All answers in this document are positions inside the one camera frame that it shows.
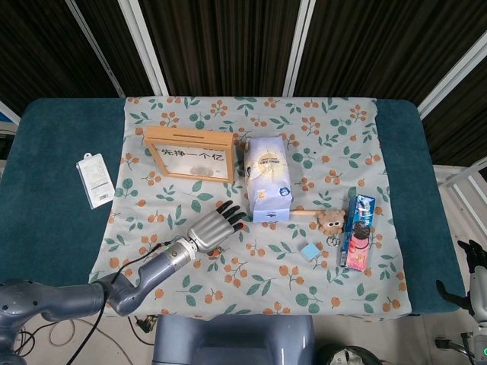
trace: blue label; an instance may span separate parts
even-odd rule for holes
[[[290,191],[288,188],[280,188],[279,190],[279,194],[281,194],[282,196],[286,196],[286,195],[289,195]]]

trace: black curtain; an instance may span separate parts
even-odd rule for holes
[[[282,95],[299,0],[140,0],[173,95]]]
[[[423,124],[433,163],[470,166],[487,156],[487,59],[426,116]]]
[[[76,0],[78,7],[127,96],[152,95],[142,61],[117,0]]]
[[[0,1],[0,100],[17,114],[39,97],[117,97],[64,0]]]
[[[294,95],[418,106],[485,30],[481,0],[317,0]]]

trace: teal table cushion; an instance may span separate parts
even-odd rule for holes
[[[0,182],[0,281],[88,281],[111,204],[90,209],[75,164],[87,152],[101,153],[116,181],[124,104],[40,99],[27,108]],[[434,286],[441,279],[465,293],[418,111],[402,100],[378,100],[377,109],[412,311],[455,310]]]

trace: product box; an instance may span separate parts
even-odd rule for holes
[[[375,199],[370,196],[356,195],[350,199],[340,266],[360,271],[367,268],[374,207]]]
[[[249,138],[245,150],[245,180],[253,221],[288,221],[291,180],[282,137]]]

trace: blue sponge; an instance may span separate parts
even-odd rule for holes
[[[319,249],[312,243],[308,243],[300,253],[306,259],[306,261],[311,261],[320,254]]]

